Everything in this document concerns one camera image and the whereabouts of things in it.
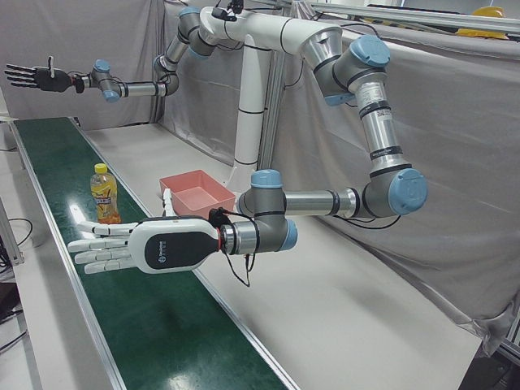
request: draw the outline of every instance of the yellow hard hat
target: yellow hard hat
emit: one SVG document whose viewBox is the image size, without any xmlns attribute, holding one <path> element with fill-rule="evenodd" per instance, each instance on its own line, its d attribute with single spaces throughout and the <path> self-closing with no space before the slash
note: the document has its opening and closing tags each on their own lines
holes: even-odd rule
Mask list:
<svg viewBox="0 0 520 390">
<path fill-rule="evenodd" d="M 503 18 L 504 8 L 501 6 L 483 6 L 472 13 L 474 16 L 487 16 L 489 18 Z M 457 35 L 463 37 L 482 37 L 495 39 L 509 39 L 503 32 L 470 30 L 468 28 L 459 28 Z"/>
</svg>

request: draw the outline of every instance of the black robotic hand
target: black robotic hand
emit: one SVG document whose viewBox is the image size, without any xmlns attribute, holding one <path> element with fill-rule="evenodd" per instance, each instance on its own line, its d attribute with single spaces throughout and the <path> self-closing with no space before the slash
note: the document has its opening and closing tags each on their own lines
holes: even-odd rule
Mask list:
<svg viewBox="0 0 520 390">
<path fill-rule="evenodd" d="M 42 91 L 64 92 L 74 85 L 74 78 L 65 71 L 54 69 L 49 57 L 48 67 L 19 67 L 6 65 L 4 72 L 11 85 L 24 88 L 39 88 Z"/>
</svg>

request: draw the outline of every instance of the blue joint cap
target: blue joint cap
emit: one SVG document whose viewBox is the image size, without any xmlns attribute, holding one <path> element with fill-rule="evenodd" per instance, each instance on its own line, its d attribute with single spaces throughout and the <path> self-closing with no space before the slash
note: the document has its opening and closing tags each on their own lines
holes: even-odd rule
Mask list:
<svg viewBox="0 0 520 390">
<path fill-rule="evenodd" d="M 202 61 L 207 60 L 209 57 L 207 55 L 202 55 L 197 53 L 195 50 L 193 50 L 191 47 L 188 47 L 188 52 L 195 57 L 196 59 L 200 59 Z"/>
<path fill-rule="evenodd" d="M 119 95 L 115 91 L 103 91 L 103 97 L 109 103 L 115 103 L 119 100 Z"/>
<path fill-rule="evenodd" d="M 98 72 L 108 73 L 111 71 L 111 65 L 104 59 L 97 59 L 94 63 L 94 69 Z"/>
<path fill-rule="evenodd" d="M 428 186 L 421 172 L 406 168 L 397 173 L 388 190 L 388 204 L 397 215 L 420 209 L 428 198 Z"/>
<path fill-rule="evenodd" d="M 390 49 L 373 35 L 361 35 L 349 49 L 354 57 L 371 67 L 385 67 L 390 62 Z"/>
<path fill-rule="evenodd" d="M 297 241 L 298 229 L 296 227 L 296 224 L 292 219 L 287 219 L 287 236 L 285 236 L 285 241 L 277 252 L 279 252 L 280 250 L 288 250 L 294 248 L 294 245 L 296 245 Z"/>
<path fill-rule="evenodd" d="M 251 175 L 251 187 L 256 189 L 281 189 L 282 175 L 274 169 L 262 169 Z"/>
<path fill-rule="evenodd" d="M 186 14 L 200 14 L 201 10 L 195 6 L 187 6 L 179 12 L 179 17 Z"/>
<path fill-rule="evenodd" d="M 350 102 L 356 97 L 353 93 L 342 93 L 341 95 L 326 96 L 325 102 L 329 106 L 339 106 L 340 104 Z"/>
</svg>

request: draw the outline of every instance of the white table surface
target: white table surface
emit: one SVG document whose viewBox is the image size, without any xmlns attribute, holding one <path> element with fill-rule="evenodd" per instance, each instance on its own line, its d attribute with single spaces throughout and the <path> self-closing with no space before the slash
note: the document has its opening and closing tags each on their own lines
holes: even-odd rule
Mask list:
<svg viewBox="0 0 520 390">
<path fill-rule="evenodd" d="M 87 134 L 154 215 L 162 213 L 159 178 L 203 169 L 224 182 L 230 171 L 159 125 Z M 458 389 L 480 340 L 344 236 L 316 219 L 293 219 L 297 247 L 260 253 L 251 288 L 234 279 L 221 253 L 200 269 L 297 384 Z M 241 269 L 240 257 L 234 265 Z"/>
</svg>

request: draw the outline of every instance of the yellow bottle cap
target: yellow bottle cap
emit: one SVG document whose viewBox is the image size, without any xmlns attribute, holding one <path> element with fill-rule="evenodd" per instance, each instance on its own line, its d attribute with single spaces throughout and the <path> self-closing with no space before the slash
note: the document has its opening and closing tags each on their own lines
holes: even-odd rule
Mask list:
<svg viewBox="0 0 520 390">
<path fill-rule="evenodd" d="M 106 164 L 96 164 L 94 165 L 94 170 L 96 171 L 96 173 L 106 173 Z"/>
</svg>

